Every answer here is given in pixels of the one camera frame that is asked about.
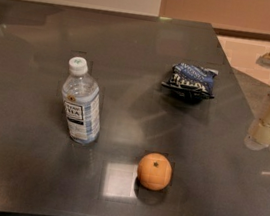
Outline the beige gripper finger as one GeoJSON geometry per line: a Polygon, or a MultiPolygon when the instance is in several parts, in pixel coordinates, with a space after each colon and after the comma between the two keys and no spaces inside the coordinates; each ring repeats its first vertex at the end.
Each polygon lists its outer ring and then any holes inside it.
{"type": "Polygon", "coordinates": [[[255,121],[251,135],[257,143],[268,146],[270,144],[270,124],[264,121],[255,121]]]}

